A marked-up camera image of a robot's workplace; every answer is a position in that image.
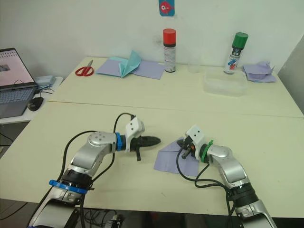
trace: spray can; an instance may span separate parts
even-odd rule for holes
[[[163,34],[163,50],[165,54],[165,71],[175,71],[175,46],[176,46],[176,31],[171,28],[166,28]]]
[[[224,72],[227,74],[233,74],[238,66],[239,59],[241,58],[242,51],[245,47],[246,41],[248,39],[248,34],[243,32],[238,32],[234,36],[232,43],[232,49],[228,57],[228,61],[225,64]]]

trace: white table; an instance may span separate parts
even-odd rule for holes
[[[93,59],[97,70],[106,58],[86,57],[76,68]],[[62,83],[50,101],[115,105],[125,107],[193,110],[249,115],[271,115],[303,118],[303,114],[277,77],[276,83],[248,81],[247,94],[241,97],[204,92],[204,74],[215,67],[201,67],[192,74],[186,65],[177,65],[174,73],[165,72],[161,80],[128,75],[124,78],[106,75],[76,76],[75,70]]]
[[[112,132],[116,116],[131,112],[144,121],[143,135],[162,143],[135,153],[117,153],[112,168],[87,194],[85,207],[226,215],[220,188],[197,189],[178,174],[153,169],[158,150],[198,124],[215,144],[232,149],[273,217],[304,217],[304,119],[279,116],[159,110],[47,102],[0,159],[0,198],[38,202],[56,179],[66,143],[85,130]],[[117,131],[123,133],[129,117]],[[75,140],[67,162],[86,142]],[[110,163],[107,155],[99,173]],[[204,177],[220,180],[216,168]]]
[[[56,91],[58,89],[58,87],[60,86],[60,84],[63,81],[63,77],[55,77],[56,81],[55,83],[52,85],[51,89]],[[52,94],[48,94],[48,93],[41,93],[41,97],[44,98],[41,106],[43,106],[47,100],[52,96]],[[40,97],[40,93],[39,94],[35,94],[34,97]],[[31,111],[28,108],[26,108],[26,110],[24,111],[24,113],[21,116],[14,116],[14,117],[9,117],[9,118],[2,118],[0,119],[0,124],[12,124],[12,123],[20,123],[20,122],[29,122],[31,121],[34,116],[40,111],[40,108],[36,111]]]

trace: plastic container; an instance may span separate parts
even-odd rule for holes
[[[222,68],[207,70],[204,76],[204,91],[212,94],[242,96],[247,91],[247,79],[242,71],[228,75]]]

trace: cable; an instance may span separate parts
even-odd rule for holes
[[[188,180],[188,181],[193,181],[194,182],[194,185],[195,187],[197,188],[208,188],[208,187],[214,187],[214,186],[219,186],[219,187],[222,187],[225,192],[226,192],[226,204],[227,204],[227,209],[228,209],[228,218],[226,220],[226,227],[228,228],[229,226],[229,222],[231,222],[231,227],[233,227],[233,223],[232,223],[232,213],[235,209],[235,201],[233,201],[233,206],[232,208],[230,209],[230,204],[229,204],[229,196],[231,195],[231,192],[230,192],[230,189],[225,186],[224,184],[222,184],[221,182],[219,182],[218,180],[214,180],[214,179],[199,179],[199,177],[201,176],[201,174],[210,166],[210,164],[207,164],[205,168],[203,168],[203,170],[201,172],[199,172],[199,174],[197,175],[196,179],[192,179],[192,178],[189,178],[189,177],[186,177],[182,172],[181,172],[181,169],[180,169],[180,166],[179,166],[179,156],[181,154],[181,151],[183,150],[183,147],[180,148],[180,150],[178,151],[178,154],[176,156],[176,166],[177,166],[177,170],[178,172],[180,173],[180,175]],[[205,184],[205,185],[198,185],[197,183],[198,182],[213,182],[212,184]]]
[[[120,118],[122,115],[124,115],[124,114],[130,115],[131,118],[134,118],[134,117],[135,117],[135,115],[130,114],[130,113],[121,113],[121,114],[117,117],[117,119],[116,119],[116,121],[115,121],[113,133],[115,133],[116,125],[117,125],[117,122],[118,122],[119,118]],[[67,160],[67,156],[66,156],[66,155],[67,155],[67,150],[68,150],[70,144],[72,143],[72,141],[73,141],[75,138],[77,138],[78,136],[82,135],[82,134],[85,134],[85,133],[93,133],[93,132],[96,132],[96,131],[85,131],[85,132],[81,132],[81,133],[75,135],[75,136],[74,136],[72,139],[70,139],[70,141],[66,144],[65,150],[64,150],[64,152],[63,152],[61,171],[60,171],[60,174],[59,174],[59,176],[58,176],[58,178],[57,178],[57,181],[60,181],[60,179],[61,179],[61,177],[62,177],[62,175],[63,175],[63,173],[64,173],[64,171],[65,171],[66,160]],[[100,174],[98,174],[98,175],[92,180],[92,184],[93,184],[94,181],[96,181],[102,174],[104,174],[104,173],[113,165],[114,160],[115,160],[115,153],[113,153],[112,161],[111,161],[110,165],[109,165],[105,170],[103,170]],[[47,195],[49,194],[49,192],[50,192],[51,189],[52,189],[52,188],[50,188],[50,189],[48,190],[48,192],[44,195],[44,197],[43,197],[42,200],[39,202],[38,206],[36,207],[36,209],[35,209],[35,211],[33,212],[33,214],[32,214],[31,217],[34,216],[34,214],[36,213],[36,211],[38,210],[38,208],[41,206],[42,202],[45,200],[45,198],[47,197]],[[81,203],[80,203],[80,220],[81,220],[82,228],[85,228],[85,215],[84,215],[84,208],[83,208],[84,201],[85,201],[85,196],[83,196],[83,198],[82,198],[82,200],[81,200]]]
[[[40,91],[40,97],[41,97],[41,93],[46,93],[46,94],[53,94],[53,93],[50,93],[50,92],[46,92],[46,91]]]
[[[27,202],[25,204],[23,204],[18,210],[16,210],[15,212],[11,213],[10,215],[8,215],[7,217],[4,218],[0,218],[0,221],[5,220],[7,218],[9,218],[10,216],[16,214],[18,211],[20,211],[25,205],[27,205]]]
[[[119,118],[120,118],[122,115],[129,115],[129,116],[131,116],[131,120],[135,117],[135,115],[133,115],[133,114],[131,114],[131,113],[121,113],[121,114],[119,114],[118,117],[117,117],[116,120],[115,120],[115,123],[114,123],[113,133],[115,133],[117,122],[118,122]]]
[[[133,119],[135,117],[135,115],[131,114],[131,113],[121,113],[118,115],[118,117],[116,118],[115,120],[115,123],[114,123],[114,128],[113,128],[113,133],[115,133],[116,131],[116,126],[117,126],[117,122],[119,120],[119,118],[122,116],[122,115],[129,115],[131,116],[131,119]],[[101,175],[103,175],[109,168],[111,168],[111,166],[113,165],[114,163],[114,160],[115,160],[115,153],[112,154],[112,161],[110,163],[110,165],[105,169],[103,170],[100,174],[98,174],[93,180],[92,180],[92,183],[95,182]]]
[[[67,150],[68,150],[68,147],[70,146],[70,144],[72,143],[72,141],[77,138],[78,136],[82,135],[82,134],[85,134],[85,133],[90,133],[90,132],[95,132],[95,131],[85,131],[85,132],[81,132],[77,135],[75,135],[73,138],[70,139],[70,141],[67,143],[66,147],[65,147],[65,150],[63,152],[63,158],[62,158],[62,165],[61,165],[61,171],[60,171],[60,174],[57,178],[57,181],[60,180],[61,176],[63,175],[63,172],[65,171],[65,167],[66,167],[66,160],[67,160]],[[43,198],[41,199],[41,201],[39,202],[39,204],[37,205],[36,209],[34,210],[31,218],[34,216],[34,214],[36,213],[36,211],[38,210],[38,208],[41,206],[41,204],[43,203],[43,201],[46,199],[46,197],[48,196],[49,192],[51,191],[52,187],[46,192],[46,194],[43,196]]]
[[[7,139],[11,140],[11,142],[14,142],[14,140],[12,140],[11,138],[7,137],[7,136],[6,136],[6,135],[4,135],[4,134],[0,133],[0,135],[2,135],[3,137],[5,137],[5,138],[7,138]]]
[[[100,211],[98,211],[98,210],[95,210],[94,211],[94,214],[92,215],[92,211],[93,210],[89,210],[88,212],[90,213],[90,219],[88,219],[88,220],[86,220],[88,223],[90,223],[90,228],[92,227],[92,224],[93,225],[95,225],[95,226],[100,226],[100,224],[98,224],[97,222],[96,222],[96,218],[99,216],[99,214],[100,214]]]
[[[62,158],[62,165],[61,165],[61,171],[60,171],[60,174],[57,178],[57,181],[60,180],[61,176],[63,175],[63,172],[65,171],[65,167],[66,167],[66,159],[67,159],[67,150],[68,150],[68,147],[70,146],[70,144],[72,143],[72,141],[77,138],[78,136],[82,135],[82,134],[85,134],[85,133],[91,133],[91,132],[96,132],[96,131],[85,131],[85,132],[81,132],[77,135],[75,135],[73,138],[70,139],[70,141],[68,141],[68,143],[66,144],[66,147],[65,147],[65,150],[63,152],[63,158]]]
[[[18,82],[18,81],[20,81],[20,82],[24,83],[22,80],[17,79],[17,80],[14,82],[14,84],[15,84],[16,82]]]
[[[100,228],[103,227],[105,216],[106,216],[110,211],[114,211],[114,213],[117,215],[116,210],[108,210],[108,211],[104,214],[103,219],[101,220],[101,226],[100,226]]]
[[[48,88],[48,87],[42,88],[42,89],[40,89],[40,97],[41,97],[41,93],[53,94],[53,93],[50,93],[50,92],[46,92],[46,91],[44,91],[44,90],[52,90],[53,92],[55,92],[53,89]]]
[[[85,194],[82,195],[81,203],[80,203],[80,222],[81,228],[86,228],[85,223],[85,215],[84,215],[84,202],[85,202]]]

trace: scissors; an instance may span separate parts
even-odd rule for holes
[[[91,75],[94,73],[94,69],[93,69],[93,67],[91,67],[92,63],[93,63],[93,60],[91,60],[87,66],[84,66],[84,67],[82,67],[82,68],[79,68],[79,69],[75,72],[75,74],[76,74],[77,76],[85,76],[85,77],[91,76]]]

